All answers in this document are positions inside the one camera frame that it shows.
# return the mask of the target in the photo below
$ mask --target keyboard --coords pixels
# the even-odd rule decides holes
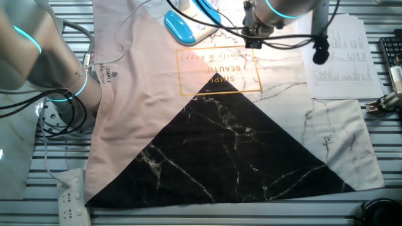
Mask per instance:
[[[402,53],[402,38],[380,38],[379,47],[384,54],[388,68],[396,65],[396,57]]]

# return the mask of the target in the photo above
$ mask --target cyan led ring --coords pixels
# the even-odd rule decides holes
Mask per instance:
[[[27,37],[27,39],[31,40],[31,41],[33,42],[33,44],[35,44],[36,47],[38,47],[38,49],[39,49],[39,54],[42,53],[42,48],[40,48],[39,43],[38,43],[35,39],[33,39],[27,32],[21,30],[19,27],[15,26],[15,25],[14,25],[14,29],[15,29],[19,34],[21,34],[21,35]]]
[[[271,8],[271,10],[272,10],[274,13],[278,14],[279,16],[281,16],[281,17],[283,17],[283,18],[287,18],[287,19],[297,19],[297,18],[301,18],[301,17],[303,16],[303,15],[301,15],[301,16],[287,16],[287,15],[285,15],[285,14],[282,14],[282,13],[278,12],[276,9],[274,9],[274,7],[272,7],[271,3],[269,3],[269,0],[265,0],[265,1],[266,1],[266,4],[269,6],[269,8]]]
[[[78,91],[78,92],[75,94],[75,96],[80,95],[80,93],[84,90],[85,86],[87,85],[87,82],[88,82],[88,72],[87,72],[86,70],[85,70],[85,75],[86,75],[86,77],[85,77],[85,83],[84,83],[84,85],[82,86],[82,88],[80,89],[80,91]],[[54,101],[54,102],[64,102],[64,101],[67,101],[67,99],[64,99],[64,100],[52,100],[52,99],[49,99],[49,100]]]

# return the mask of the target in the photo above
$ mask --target aluminum slat table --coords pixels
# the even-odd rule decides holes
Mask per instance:
[[[50,0],[56,16],[87,28],[93,33],[92,1]],[[330,2],[331,12],[335,0]],[[391,81],[378,47],[378,39],[393,36],[402,28],[402,1],[341,0],[339,13],[364,20],[372,57],[384,90],[390,93]],[[79,31],[66,28],[63,37],[82,60],[89,40]],[[371,141],[386,187],[378,190],[325,195],[269,203],[198,205],[191,208],[166,207],[143,210],[91,210],[92,225],[355,225],[352,213],[363,202],[375,198],[402,201],[402,127],[397,114],[382,118],[367,115],[360,100]],[[52,139],[49,167],[54,172],[84,168],[90,150],[90,133],[80,138]],[[35,151],[24,200],[0,201],[1,225],[58,225],[56,181],[45,171],[43,141],[36,138]]]

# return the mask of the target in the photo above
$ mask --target power strip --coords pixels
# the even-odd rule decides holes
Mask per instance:
[[[90,226],[89,210],[84,200],[84,171],[72,169],[58,174],[70,188],[57,182],[58,216],[60,226]]]

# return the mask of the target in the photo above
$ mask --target white cable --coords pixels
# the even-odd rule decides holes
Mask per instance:
[[[59,181],[65,188],[70,188],[70,185],[69,185],[67,182],[62,181],[60,178],[58,178],[57,176],[55,176],[55,175],[50,171],[50,169],[49,169],[49,167],[48,167],[48,143],[47,143],[47,140],[46,140],[45,130],[43,129],[43,113],[44,113],[44,111],[45,111],[45,109],[42,108],[42,111],[41,111],[41,113],[40,113],[40,130],[41,130],[41,132],[42,132],[42,136],[43,136],[43,145],[44,145],[44,147],[45,147],[45,168],[46,168],[46,171],[49,173],[49,175],[50,175],[52,178],[54,178],[54,179],[56,179],[57,181]]]
[[[119,37],[120,37],[121,44],[123,45],[123,53],[122,53],[122,55],[119,56],[119,57],[117,57],[116,59],[111,60],[111,61],[108,61],[108,62],[91,63],[89,66],[86,66],[85,69],[88,69],[88,68],[90,68],[90,67],[92,67],[92,66],[94,66],[94,65],[101,65],[101,64],[116,62],[116,61],[120,60],[120,59],[126,54],[126,47],[124,46],[124,41],[123,41],[123,38],[121,37],[121,28],[123,27],[123,24],[131,17],[131,15],[133,15],[133,14],[137,11],[137,9],[139,9],[141,6],[143,6],[144,4],[146,4],[146,3],[150,2],[150,1],[152,1],[152,0],[147,0],[147,1],[143,2],[143,3],[141,3],[139,6],[137,6],[137,7],[128,15],[128,17],[120,24],[120,28],[119,28]]]

